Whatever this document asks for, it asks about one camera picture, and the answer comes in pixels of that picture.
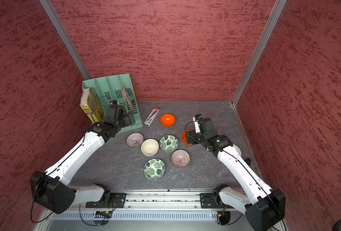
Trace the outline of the orange bowl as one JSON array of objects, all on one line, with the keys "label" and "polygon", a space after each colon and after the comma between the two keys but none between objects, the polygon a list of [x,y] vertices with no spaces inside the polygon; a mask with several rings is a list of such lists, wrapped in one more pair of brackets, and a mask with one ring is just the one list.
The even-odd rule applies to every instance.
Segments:
[{"label": "orange bowl", "polygon": [[186,145],[192,145],[192,144],[188,144],[188,143],[187,143],[187,138],[186,138],[186,132],[187,132],[187,131],[191,131],[191,130],[186,130],[186,131],[184,131],[184,132],[182,133],[182,136],[181,136],[182,141],[183,141],[183,143],[186,144]]},{"label": "orange bowl", "polygon": [[172,114],[164,114],[161,116],[160,122],[165,127],[171,127],[175,124],[176,119]]}]

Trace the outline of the purple striped bowl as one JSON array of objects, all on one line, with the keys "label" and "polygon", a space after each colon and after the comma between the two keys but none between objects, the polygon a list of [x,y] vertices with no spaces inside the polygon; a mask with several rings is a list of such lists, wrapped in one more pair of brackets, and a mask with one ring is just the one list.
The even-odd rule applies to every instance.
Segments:
[{"label": "purple striped bowl", "polygon": [[143,141],[143,135],[136,132],[127,137],[126,143],[130,148],[138,148],[142,145]]},{"label": "purple striped bowl", "polygon": [[190,163],[190,155],[185,150],[177,150],[172,154],[171,161],[177,168],[185,168]]}]

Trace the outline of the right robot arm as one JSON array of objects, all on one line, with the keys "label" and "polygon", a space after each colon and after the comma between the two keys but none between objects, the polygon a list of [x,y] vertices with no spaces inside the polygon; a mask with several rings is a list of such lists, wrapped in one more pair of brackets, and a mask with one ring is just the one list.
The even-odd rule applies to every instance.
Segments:
[{"label": "right robot arm", "polygon": [[200,144],[212,152],[233,174],[244,190],[239,193],[227,185],[214,190],[218,201],[245,215],[255,231],[267,231],[284,220],[286,198],[279,189],[266,184],[238,153],[236,145],[225,135],[219,135],[210,118],[197,114],[195,129],[186,132],[188,144]]}]

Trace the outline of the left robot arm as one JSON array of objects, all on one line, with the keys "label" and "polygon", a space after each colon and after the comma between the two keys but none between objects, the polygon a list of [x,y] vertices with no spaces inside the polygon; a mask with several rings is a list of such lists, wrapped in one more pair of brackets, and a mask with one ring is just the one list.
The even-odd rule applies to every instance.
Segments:
[{"label": "left robot arm", "polygon": [[91,186],[70,186],[79,168],[90,156],[122,128],[135,124],[133,113],[112,101],[103,121],[95,122],[83,138],[57,163],[45,172],[37,171],[30,177],[33,203],[61,214],[70,206],[94,203],[105,208],[111,203],[109,187],[96,183]]}]

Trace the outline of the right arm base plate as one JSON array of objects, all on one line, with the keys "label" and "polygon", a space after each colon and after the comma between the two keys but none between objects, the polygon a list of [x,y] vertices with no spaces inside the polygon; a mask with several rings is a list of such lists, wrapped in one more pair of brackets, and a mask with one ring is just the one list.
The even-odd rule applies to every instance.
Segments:
[{"label": "right arm base plate", "polygon": [[201,193],[200,194],[201,208],[209,209],[232,209],[233,207],[224,204],[217,193]]}]

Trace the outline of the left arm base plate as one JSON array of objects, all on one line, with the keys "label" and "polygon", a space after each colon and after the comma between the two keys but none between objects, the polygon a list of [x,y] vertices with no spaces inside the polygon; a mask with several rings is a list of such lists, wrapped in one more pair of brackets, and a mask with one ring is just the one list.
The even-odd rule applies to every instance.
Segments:
[{"label": "left arm base plate", "polygon": [[123,192],[105,192],[97,202],[87,202],[86,208],[124,208],[126,193]]}]

